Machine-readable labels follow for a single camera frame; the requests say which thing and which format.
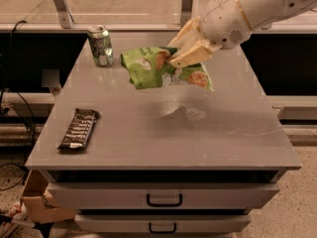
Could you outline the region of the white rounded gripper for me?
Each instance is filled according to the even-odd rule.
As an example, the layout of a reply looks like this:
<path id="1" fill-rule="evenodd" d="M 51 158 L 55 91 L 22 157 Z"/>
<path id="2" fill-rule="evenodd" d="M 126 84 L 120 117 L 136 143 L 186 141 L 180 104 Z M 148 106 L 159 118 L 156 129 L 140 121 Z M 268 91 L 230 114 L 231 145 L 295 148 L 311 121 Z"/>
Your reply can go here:
<path id="1" fill-rule="evenodd" d="M 206 39 L 202 40 L 200 28 Z M 209 60 L 216 51 L 247 41 L 251 25 L 239 0 L 211 0 L 200 19 L 191 18 L 168 44 L 179 49 L 166 62 L 175 68 Z"/>

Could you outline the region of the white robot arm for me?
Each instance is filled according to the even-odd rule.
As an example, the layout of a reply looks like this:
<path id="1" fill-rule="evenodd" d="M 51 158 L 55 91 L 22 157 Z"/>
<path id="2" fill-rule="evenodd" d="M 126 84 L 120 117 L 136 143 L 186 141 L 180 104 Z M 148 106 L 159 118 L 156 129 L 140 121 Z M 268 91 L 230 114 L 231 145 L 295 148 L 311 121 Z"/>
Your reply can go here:
<path id="1" fill-rule="evenodd" d="M 252 32 L 316 7 L 317 0 L 210 0 L 169 43 L 177 52 L 168 59 L 183 68 L 210 59 L 247 41 Z"/>

